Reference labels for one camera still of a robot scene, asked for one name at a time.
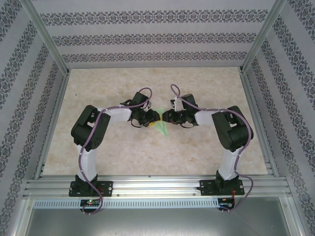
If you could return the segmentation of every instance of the white cable tray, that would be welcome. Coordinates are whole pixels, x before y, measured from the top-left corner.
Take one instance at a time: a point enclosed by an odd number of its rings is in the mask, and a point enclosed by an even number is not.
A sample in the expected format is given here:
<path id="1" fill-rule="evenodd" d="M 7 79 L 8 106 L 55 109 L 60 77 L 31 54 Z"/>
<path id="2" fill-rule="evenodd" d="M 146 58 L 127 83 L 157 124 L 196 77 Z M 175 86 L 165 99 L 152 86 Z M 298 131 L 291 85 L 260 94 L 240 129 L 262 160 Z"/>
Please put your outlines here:
<path id="1" fill-rule="evenodd" d="M 34 209 L 76 209 L 81 199 L 35 200 Z M 209 208 L 219 207 L 217 198 L 206 199 L 104 199 L 107 209 L 131 208 Z"/>

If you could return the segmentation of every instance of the gray metal surface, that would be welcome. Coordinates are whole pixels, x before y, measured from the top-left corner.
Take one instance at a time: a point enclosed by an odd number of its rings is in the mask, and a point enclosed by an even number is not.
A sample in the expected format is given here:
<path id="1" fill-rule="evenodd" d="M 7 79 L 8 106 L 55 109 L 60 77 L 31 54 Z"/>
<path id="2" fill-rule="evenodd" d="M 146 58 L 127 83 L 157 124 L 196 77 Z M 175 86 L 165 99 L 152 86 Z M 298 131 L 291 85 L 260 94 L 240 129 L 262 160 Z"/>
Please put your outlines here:
<path id="1" fill-rule="evenodd" d="M 254 187 L 250 197 L 291 196 L 285 177 L 265 175 L 252 176 L 252 178 Z M 98 180 L 114 182 L 112 199 L 204 198 L 196 189 L 200 186 L 201 179 L 215 179 L 215 176 L 98 176 Z M 244 190 L 247 192 L 251 182 L 246 178 L 241 179 Z M 24 199 L 69 198 L 70 182 L 73 180 L 74 176 L 52 176 L 28 180 L 23 197 Z"/>
<path id="2" fill-rule="evenodd" d="M 230 214 L 215 208 L 33 209 L 28 236 L 287 236 L 279 198 L 250 198 Z"/>

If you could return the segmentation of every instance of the beige tile surface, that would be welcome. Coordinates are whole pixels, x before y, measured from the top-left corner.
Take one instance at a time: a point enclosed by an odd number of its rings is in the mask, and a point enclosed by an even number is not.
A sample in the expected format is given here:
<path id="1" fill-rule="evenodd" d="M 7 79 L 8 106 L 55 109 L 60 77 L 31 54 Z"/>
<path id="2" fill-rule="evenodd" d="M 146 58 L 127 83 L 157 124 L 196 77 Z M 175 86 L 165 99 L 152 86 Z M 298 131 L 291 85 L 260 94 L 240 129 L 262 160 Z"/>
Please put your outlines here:
<path id="1" fill-rule="evenodd" d="M 169 110 L 174 94 L 192 93 L 202 108 L 227 108 L 233 105 L 253 127 L 237 68 L 123 68 L 73 69 L 69 78 L 57 126 L 46 160 L 44 175 L 74 175 L 78 153 L 70 131 L 85 106 L 99 108 L 118 105 L 132 99 L 142 87 L 153 90 L 152 108 Z M 97 149 L 100 175 L 196 175 L 215 174 L 223 148 L 215 128 L 197 126 L 183 129 L 167 124 L 169 138 L 153 127 L 137 129 L 129 122 L 107 128 Z M 241 157 L 239 172 L 266 174 L 256 133 Z"/>

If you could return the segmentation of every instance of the patterned wallpaper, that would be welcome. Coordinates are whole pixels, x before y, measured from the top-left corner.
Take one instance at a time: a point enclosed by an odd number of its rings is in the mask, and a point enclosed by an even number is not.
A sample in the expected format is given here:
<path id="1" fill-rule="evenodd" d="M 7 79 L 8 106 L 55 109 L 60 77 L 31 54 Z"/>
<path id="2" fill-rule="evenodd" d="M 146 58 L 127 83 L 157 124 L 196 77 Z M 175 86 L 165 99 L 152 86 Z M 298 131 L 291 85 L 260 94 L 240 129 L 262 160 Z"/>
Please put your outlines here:
<path id="1" fill-rule="evenodd" d="M 247 75 L 277 167 L 315 235 L 315 7 L 289 0 Z"/>
<path id="2" fill-rule="evenodd" d="M 17 0 L 1 3 L 0 236 L 10 231 L 25 181 L 33 178 L 61 74 Z"/>
<path id="3" fill-rule="evenodd" d="M 240 66 L 274 0 L 33 1 L 69 68 Z"/>

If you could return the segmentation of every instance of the small green object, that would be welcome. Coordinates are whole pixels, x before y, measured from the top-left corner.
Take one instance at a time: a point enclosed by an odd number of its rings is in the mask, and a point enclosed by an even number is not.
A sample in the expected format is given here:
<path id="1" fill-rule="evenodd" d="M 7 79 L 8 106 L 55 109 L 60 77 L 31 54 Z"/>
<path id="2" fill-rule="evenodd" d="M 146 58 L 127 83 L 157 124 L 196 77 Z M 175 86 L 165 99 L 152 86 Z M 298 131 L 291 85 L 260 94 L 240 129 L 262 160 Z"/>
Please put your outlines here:
<path id="1" fill-rule="evenodd" d="M 155 122 L 155 124 L 153 125 L 153 127 L 158 130 L 161 134 L 163 134 L 166 137 L 168 136 L 168 132 L 167 132 L 167 127 L 166 127 L 166 122 L 162 121 L 162 114 L 164 113 L 164 108 L 157 108 L 155 109 L 155 111 L 159 114 L 160 117 L 160 121 Z"/>

